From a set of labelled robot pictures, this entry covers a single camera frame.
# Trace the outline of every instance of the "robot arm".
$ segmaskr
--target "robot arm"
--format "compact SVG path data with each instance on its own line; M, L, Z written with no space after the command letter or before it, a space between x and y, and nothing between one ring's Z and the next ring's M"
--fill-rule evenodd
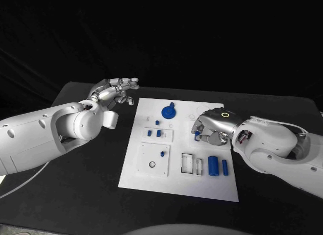
M255 171L276 175L323 198L323 136L299 126L300 132L293 133L283 125L294 126L258 117L242 121L218 108L199 116L192 133L198 141L214 145L224 145L229 139L234 151ZM211 136L201 135L203 128L212 130Z
M88 143L101 127L116 128L116 103L133 105L127 89L137 78L103 80L87 100L17 115L0 121L0 176L32 169Z

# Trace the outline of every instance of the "black backdrop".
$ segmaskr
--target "black backdrop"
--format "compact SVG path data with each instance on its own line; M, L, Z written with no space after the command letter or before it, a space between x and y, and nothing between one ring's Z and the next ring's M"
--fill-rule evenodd
M323 14L277 7L0 1L0 118L49 107L69 81L116 77L303 96L323 111Z

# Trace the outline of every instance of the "small blue part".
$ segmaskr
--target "small blue part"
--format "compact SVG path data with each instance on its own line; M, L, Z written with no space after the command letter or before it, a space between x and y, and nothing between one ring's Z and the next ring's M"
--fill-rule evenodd
M175 103L170 103L170 106L166 106L162 110L162 115L166 119L172 119L176 116Z
M201 132L199 131L196 131L195 132L195 141L199 141L199 140L196 140L196 137L201 135Z
M209 175L218 176L219 175L219 165L218 165L218 157L209 156Z
M222 171L224 175L228 176L227 160L222 160Z

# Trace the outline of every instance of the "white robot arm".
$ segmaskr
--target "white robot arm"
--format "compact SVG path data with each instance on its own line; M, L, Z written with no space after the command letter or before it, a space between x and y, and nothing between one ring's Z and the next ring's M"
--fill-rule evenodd
M283 125L300 129L293 133ZM201 135L203 128L212 135ZM323 198L323 136L289 123L258 117L242 121L231 111L216 108L203 112L192 133L196 141L214 145L232 141L234 151L260 173L280 177L294 187Z
M103 80L87 100L17 115L0 121L0 176L32 169L88 143L101 127L116 128L111 110L124 101L137 78Z

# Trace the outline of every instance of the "black table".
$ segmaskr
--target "black table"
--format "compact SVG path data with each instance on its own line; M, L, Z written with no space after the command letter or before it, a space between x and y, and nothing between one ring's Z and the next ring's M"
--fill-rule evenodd
M92 84L68 83L54 105L79 102ZM323 117L312 100L299 97L140 88L139 97L224 103L251 115L293 123L323 135ZM71 235L121 234L166 223L198 223L252 234L320 234L323 199L276 176L255 172L232 152L239 203L118 188L137 105L117 105L114 130L55 159L38 177L0 199L0 224ZM38 169L9 175L0 195Z

